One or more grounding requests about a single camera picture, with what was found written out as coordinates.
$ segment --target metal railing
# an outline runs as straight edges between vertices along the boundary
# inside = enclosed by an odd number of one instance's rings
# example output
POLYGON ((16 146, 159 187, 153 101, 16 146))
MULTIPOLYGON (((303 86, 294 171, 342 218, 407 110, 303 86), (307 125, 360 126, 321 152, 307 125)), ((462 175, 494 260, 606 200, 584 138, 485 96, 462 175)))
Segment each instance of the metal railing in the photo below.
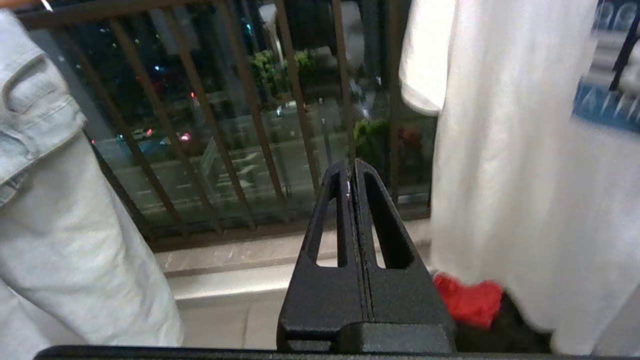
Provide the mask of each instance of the metal railing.
MULTIPOLYGON (((248 63, 248 55, 246 49, 241 42, 242 33, 237 25, 238 19, 236 19, 230 11, 229 4, 226 0, 211 0, 211 3, 216 7, 216 11, 221 14, 224 26, 227 30, 227 36, 234 57, 237 64, 237 75, 241 81, 244 96, 246 97, 248 109, 253 120, 253 126, 257 135, 257 140, 266 163, 268 171, 268 177, 273 186, 273 193, 277 199, 278 206, 281 210, 282 224, 280 225, 262 225, 257 226, 254 221, 253 212, 249 202, 247 201, 246 194, 239 179, 232 158, 229 155, 229 148, 227 147, 227 141, 224 139, 223 130, 221 129, 220 122, 216 120, 216 116, 211 106, 202 106, 205 122, 213 128, 212 135, 217 144, 217 151, 220 159, 222 160, 224 169, 226 170, 229 180, 231 182, 233 191, 240 203, 244 221, 246 222, 246 228, 248 233, 242 229, 223 229, 220 224, 218 212, 221 209, 214 208, 214 204, 207 195, 207 189, 202 177, 201 172, 194 168, 189 156, 183 149, 183 145, 179 140, 170 117, 168 116, 165 104, 163 104, 159 95, 154 91, 154 85, 149 76, 149 73, 143 66, 141 56, 122 26, 121 18, 126 15, 132 15, 141 12, 147 12, 152 9, 162 9, 163 17, 168 25, 168 29, 172 36, 176 39, 178 45, 178 55, 182 62, 182 66, 186 72, 190 86, 193 89, 195 98, 200 104, 209 104, 207 100, 207 94, 203 81, 196 69, 194 59, 191 55, 191 49, 188 47, 188 41, 183 34, 182 29, 176 21, 172 7, 177 5, 184 5, 188 3, 194 3, 195 0, 99 0, 90 3, 73 4, 68 6, 62 6, 55 9, 54 12, 31 12, 20 15, 20 20, 29 30, 34 29, 48 29, 49 31, 57 34, 58 38, 62 39, 67 48, 72 53, 75 61, 79 64, 81 72, 84 74, 88 83, 95 92, 96 97, 103 105, 109 119, 117 128, 118 132, 122 135, 122 140, 130 150, 135 162, 140 167, 141 171, 146 176, 148 183, 157 194, 161 204, 164 206, 173 225, 179 230, 180 236, 172 236, 169 238, 159 238, 153 227, 149 224, 143 213, 138 209, 136 203, 131 199, 130 195, 125 190, 125 187, 120 183, 117 176, 102 158, 99 151, 95 151, 98 157, 98 161, 103 169, 103 172, 111 183, 117 194, 122 199, 123 203, 132 215, 136 225, 140 228, 141 232, 154 248, 154 250, 171 249, 176 247, 189 247, 198 246, 207 243, 212 243, 220 240, 234 240, 238 238, 251 238, 255 236, 261 236, 266 234, 286 233, 289 231, 300 230, 304 228, 304 219, 291 219, 287 211, 287 197, 283 193, 283 186, 281 179, 276 171, 276 165, 274 162, 274 156, 269 146, 269 138, 264 128, 263 120, 260 112, 259 94, 257 93, 256 79, 253 78, 251 69, 248 63), (211 227, 214 230, 213 233, 198 233, 194 234, 189 231, 185 219, 176 209, 175 204, 172 202, 167 191, 161 184, 157 174, 154 172, 149 160, 139 148, 136 139, 134 138, 131 128, 125 123, 122 112, 118 109, 116 102, 109 94, 105 85, 100 80, 99 73, 94 65, 89 61, 87 55, 83 49, 73 40, 69 33, 69 26, 84 22, 105 22, 110 27, 111 32, 117 39, 119 46, 124 53, 128 66, 134 71, 138 83, 142 87, 144 94, 149 100, 153 114, 160 121, 160 124, 168 138, 170 144, 176 152, 177 159, 184 169, 186 175, 191 181, 192 189, 194 189, 197 197, 202 203, 204 211, 207 213, 208 219, 211 223, 211 227)), ((303 147, 306 153, 307 165, 310 172, 310 178, 313 185, 314 193, 318 191, 320 184, 319 180, 322 176, 321 169, 319 168, 316 157, 314 156, 314 143, 312 141, 312 128, 309 124, 308 115, 305 112, 303 91, 300 85, 300 79, 298 76, 298 68, 294 59, 294 46, 291 39, 291 32, 289 30, 289 23, 287 21, 287 9, 285 8, 284 0, 275 0, 277 24, 280 29, 280 41, 284 46, 284 53, 287 60, 287 73, 291 81, 292 97, 296 102, 296 111, 298 116, 298 123, 301 129, 301 135, 303 140, 303 147)), ((388 42, 390 44, 388 50, 390 52, 390 70, 389 70, 389 92, 390 92, 390 110, 391 114, 398 114, 401 110, 401 98, 399 94, 399 81, 397 70, 399 66, 400 48, 401 48, 401 25, 398 6, 395 1, 387 1, 387 29, 388 29, 388 42)), ((351 98, 351 91, 349 87, 349 75, 348 75, 348 61, 346 56, 346 44, 344 38, 344 29, 342 25, 342 10, 340 6, 340 0, 332 0, 333 9, 333 23, 335 26, 336 35, 336 48, 337 48, 337 63, 340 76, 340 88, 342 92, 343 102, 343 121, 346 127, 347 146, 349 161, 354 160, 356 156, 356 145, 354 140, 354 113, 353 113, 353 101, 351 98)), ((399 123, 397 120, 390 121, 390 138, 389 138, 389 151, 390 151, 390 193, 392 194, 392 200, 397 203, 398 200, 398 168, 399 168, 399 123)))

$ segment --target hanging clothes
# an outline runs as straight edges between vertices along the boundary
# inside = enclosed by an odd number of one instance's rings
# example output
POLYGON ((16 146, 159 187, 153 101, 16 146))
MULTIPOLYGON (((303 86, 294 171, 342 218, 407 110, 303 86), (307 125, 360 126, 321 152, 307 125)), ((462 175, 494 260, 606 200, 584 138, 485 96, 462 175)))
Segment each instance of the hanging clothes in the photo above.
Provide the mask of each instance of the hanging clothes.
POLYGON ((0 359, 179 346, 173 295, 100 170, 66 83, 0 9, 0 359))
POLYGON ((613 81, 626 3, 414 0, 404 39, 404 100, 440 114, 433 264, 499 282, 567 354, 640 350, 611 336, 640 328, 638 307, 618 316, 640 284, 640 106, 613 81))

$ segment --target white t-shirt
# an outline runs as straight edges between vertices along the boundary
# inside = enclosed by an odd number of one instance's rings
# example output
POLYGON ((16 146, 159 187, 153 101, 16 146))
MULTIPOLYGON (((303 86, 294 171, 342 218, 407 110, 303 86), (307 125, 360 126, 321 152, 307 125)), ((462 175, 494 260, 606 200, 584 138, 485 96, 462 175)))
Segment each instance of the white t-shirt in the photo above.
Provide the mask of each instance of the white t-shirt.
POLYGON ((640 351, 634 51, 616 68, 640 12, 627 3, 414 0, 404 39, 404 100, 440 112, 433 264, 502 283, 562 353, 640 351))

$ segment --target blue printed graphic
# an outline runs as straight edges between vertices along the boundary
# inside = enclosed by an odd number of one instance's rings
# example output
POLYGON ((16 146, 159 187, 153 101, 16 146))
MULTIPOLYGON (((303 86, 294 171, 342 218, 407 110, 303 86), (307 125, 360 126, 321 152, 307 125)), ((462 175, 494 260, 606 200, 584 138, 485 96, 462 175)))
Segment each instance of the blue printed graphic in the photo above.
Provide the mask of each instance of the blue printed graphic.
POLYGON ((639 19, 640 0, 599 2, 592 32, 597 47, 573 100, 578 119, 640 133, 639 19))

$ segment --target red cloth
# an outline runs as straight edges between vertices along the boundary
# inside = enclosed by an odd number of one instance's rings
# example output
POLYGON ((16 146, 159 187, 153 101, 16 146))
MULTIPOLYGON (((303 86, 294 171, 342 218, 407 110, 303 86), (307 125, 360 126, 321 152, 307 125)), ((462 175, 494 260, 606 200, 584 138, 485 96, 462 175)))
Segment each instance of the red cloth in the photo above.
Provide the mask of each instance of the red cloth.
POLYGON ((442 272, 433 283, 453 320, 482 329, 491 327, 500 310, 502 286, 493 281, 467 286, 442 272))

